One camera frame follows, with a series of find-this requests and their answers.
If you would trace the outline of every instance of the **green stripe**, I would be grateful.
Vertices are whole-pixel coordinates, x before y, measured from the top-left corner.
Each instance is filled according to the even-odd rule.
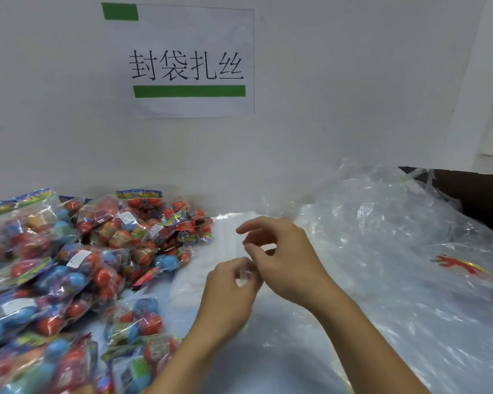
[[[134,85],[135,98],[246,97],[244,85]]]
[[[139,20],[137,4],[103,2],[102,12],[106,20]]]

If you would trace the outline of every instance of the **wall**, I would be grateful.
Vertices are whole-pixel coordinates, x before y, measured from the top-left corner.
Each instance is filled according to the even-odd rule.
[[[131,120],[100,1],[256,9],[256,115]],[[335,158],[438,167],[485,0],[0,0],[0,199],[305,192]]]

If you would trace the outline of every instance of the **right hand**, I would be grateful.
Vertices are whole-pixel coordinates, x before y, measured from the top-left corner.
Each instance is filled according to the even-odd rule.
[[[241,224],[236,232],[245,234],[246,252],[261,277],[276,294],[307,309],[315,294],[333,280],[321,264],[303,229],[287,219],[258,217]],[[276,244],[275,250],[260,246]]]

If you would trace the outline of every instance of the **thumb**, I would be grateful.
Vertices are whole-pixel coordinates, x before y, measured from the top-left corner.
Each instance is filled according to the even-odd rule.
[[[245,251],[260,270],[262,270],[263,266],[269,261],[268,259],[270,256],[268,256],[261,247],[256,246],[255,244],[247,243],[245,245]]]

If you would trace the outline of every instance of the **hand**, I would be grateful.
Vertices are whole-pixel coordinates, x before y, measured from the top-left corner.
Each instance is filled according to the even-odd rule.
[[[249,280],[239,287],[236,278],[239,271],[249,269]],[[217,264],[208,273],[201,305],[190,333],[209,340],[210,345],[219,347],[233,338],[246,324],[252,304],[263,280],[259,272],[246,258],[236,258]]]
[[[321,264],[305,231],[286,219],[258,217],[237,228],[249,233],[244,240],[246,252],[261,277],[276,294],[307,309],[334,282]],[[264,252],[260,246],[276,244]]]

